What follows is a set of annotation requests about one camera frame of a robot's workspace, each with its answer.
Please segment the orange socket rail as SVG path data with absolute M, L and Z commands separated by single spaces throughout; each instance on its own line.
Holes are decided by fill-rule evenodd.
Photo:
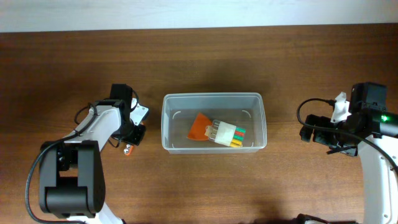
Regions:
M 126 147 L 124 148 L 123 152 L 126 156 L 129 156 L 133 150 L 134 150 L 134 145 L 127 144 Z

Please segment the clear screwdriver set case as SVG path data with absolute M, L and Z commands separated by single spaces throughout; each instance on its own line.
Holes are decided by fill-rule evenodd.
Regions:
M 227 147 L 242 147 L 246 130 L 244 128 L 214 120 L 208 126 L 206 133 L 208 140 Z

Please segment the orange scraper wooden handle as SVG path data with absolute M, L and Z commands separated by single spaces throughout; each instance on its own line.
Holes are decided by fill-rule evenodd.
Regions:
M 212 125 L 212 121 L 202 113 L 198 113 L 195 118 L 187 138 L 193 141 L 207 141 L 208 136 L 205 134 L 208 126 Z

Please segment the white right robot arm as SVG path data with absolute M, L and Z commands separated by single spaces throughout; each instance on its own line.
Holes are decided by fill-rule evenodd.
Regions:
M 353 85 L 351 97 L 326 100 L 333 114 L 310 114 L 298 121 L 300 137 L 329 148 L 328 153 L 359 157 L 364 181 L 364 223 L 397 223 L 397 115 L 386 108 L 387 88 Z

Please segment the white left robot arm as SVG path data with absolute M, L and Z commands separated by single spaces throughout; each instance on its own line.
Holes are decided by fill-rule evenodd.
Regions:
M 87 106 L 86 118 L 64 138 L 47 141 L 33 163 L 39 168 L 39 206 L 57 223 L 124 223 L 105 202 L 101 150 L 111 139 L 129 155 L 144 138 L 148 108 L 127 84 Z

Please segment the clear plastic container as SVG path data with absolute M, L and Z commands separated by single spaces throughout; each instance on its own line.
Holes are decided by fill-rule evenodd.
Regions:
M 258 93 L 176 93 L 164 97 L 162 145 L 171 154 L 257 152 L 267 144 Z

